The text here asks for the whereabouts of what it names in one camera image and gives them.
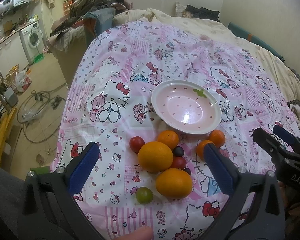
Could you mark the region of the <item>person's left hand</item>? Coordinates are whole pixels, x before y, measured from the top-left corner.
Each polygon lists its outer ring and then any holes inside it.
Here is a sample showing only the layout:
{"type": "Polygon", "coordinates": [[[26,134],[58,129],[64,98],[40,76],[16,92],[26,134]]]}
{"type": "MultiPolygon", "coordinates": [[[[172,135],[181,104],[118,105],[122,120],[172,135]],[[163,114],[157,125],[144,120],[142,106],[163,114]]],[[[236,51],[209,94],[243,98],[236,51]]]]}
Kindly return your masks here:
{"type": "Polygon", "coordinates": [[[151,240],[152,238],[152,228],[149,226],[142,226],[132,233],[118,237],[116,240],[151,240]]]}

